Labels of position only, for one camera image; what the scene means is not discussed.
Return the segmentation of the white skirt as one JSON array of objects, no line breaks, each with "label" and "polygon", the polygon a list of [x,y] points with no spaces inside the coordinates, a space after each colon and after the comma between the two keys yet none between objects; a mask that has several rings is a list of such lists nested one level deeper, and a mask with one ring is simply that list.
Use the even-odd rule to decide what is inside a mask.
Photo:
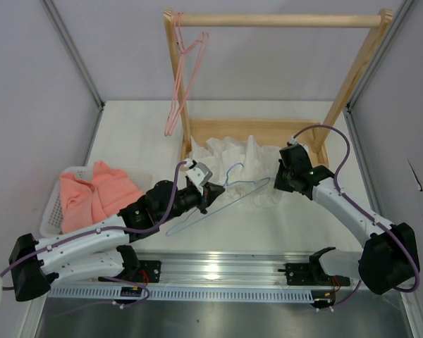
[{"label": "white skirt", "polygon": [[279,147],[262,146],[252,135],[245,141],[224,137],[210,138],[204,146],[191,143],[190,157],[212,171],[211,183],[226,189],[216,201],[219,208],[234,204],[253,211],[279,204],[281,193],[274,189]]}]

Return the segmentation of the blue wire hanger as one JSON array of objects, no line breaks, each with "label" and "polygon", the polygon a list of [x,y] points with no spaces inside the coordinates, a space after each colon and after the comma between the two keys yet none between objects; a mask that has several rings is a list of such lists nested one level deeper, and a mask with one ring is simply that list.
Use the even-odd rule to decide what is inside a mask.
[{"label": "blue wire hanger", "polygon": [[172,237],[176,234],[184,232],[207,218],[220,213],[221,211],[238,204],[250,196],[261,192],[271,181],[270,177],[262,177],[259,179],[244,180],[240,177],[245,169],[243,163],[233,164],[227,171],[225,176],[224,187],[226,191],[216,200],[216,206],[213,205],[208,214],[203,215],[197,209],[190,211],[180,221],[174,223],[166,231],[166,237]]}]

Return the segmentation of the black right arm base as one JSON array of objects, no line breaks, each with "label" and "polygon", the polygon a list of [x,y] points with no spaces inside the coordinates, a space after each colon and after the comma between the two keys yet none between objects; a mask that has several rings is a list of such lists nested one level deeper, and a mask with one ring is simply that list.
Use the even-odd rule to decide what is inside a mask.
[{"label": "black right arm base", "polygon": [[286,263],[284,268],[278,271],[284,273],[289,286],[349,287],[348,277],[327,275],[319,263],[319,258],[323,254],[335,249],[332,246],[326,247],[310,255],[307,263]]}]

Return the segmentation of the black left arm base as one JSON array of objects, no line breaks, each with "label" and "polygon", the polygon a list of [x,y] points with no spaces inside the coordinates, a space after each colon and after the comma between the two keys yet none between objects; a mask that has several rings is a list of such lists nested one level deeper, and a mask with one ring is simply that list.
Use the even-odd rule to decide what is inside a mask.
[{"label": "black left arm base", "polygon": [[99,281],[108,282],[105,277],[114,277],[124,281],[138,283],[159,283],[161,277],[161,261],[156,260],[140,260],[131,246],[121,245],[111,251],[106,251],[109,258],[105,259],[108,265],[111,264],[113,258],[111,254],[117,254],[117,272],[106,273],[100,276]]}]

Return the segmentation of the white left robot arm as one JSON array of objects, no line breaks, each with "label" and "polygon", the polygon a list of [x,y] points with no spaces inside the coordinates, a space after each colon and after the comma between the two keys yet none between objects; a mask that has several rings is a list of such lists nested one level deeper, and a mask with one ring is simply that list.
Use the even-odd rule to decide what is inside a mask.
[{"label": "white left robot arm", "polygon": [[219,184],[195,186],[191,181],[178,189],[176,182],[162,180],[117,214],[84,229],[45,239],[20,236],[8,260],[16,301],[36,299],[63,280],[134,280],[140,262],[131,243],[191,209],[206,213],[225,190]]}]

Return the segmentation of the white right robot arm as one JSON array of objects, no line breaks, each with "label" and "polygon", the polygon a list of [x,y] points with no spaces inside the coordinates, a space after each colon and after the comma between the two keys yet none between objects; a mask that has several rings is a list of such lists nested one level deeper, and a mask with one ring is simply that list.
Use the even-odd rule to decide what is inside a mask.
[{"label": "white right robot arm", "polygon": [[336,181],[336,174],[326,166],[313,166],[300,144],[280,150],[274,187],[283,192],[297,192],[325,208],[356,238],[361,251],[341,251],[329,247],[310,258],[309,279],[323,284],[332,276],[362,281],[370,291],[381,295],[414,279],[409,288],[419,286],[419,258],[413,229],[407,223],[394,224],[370,209],[363,208],[346,194]]}]

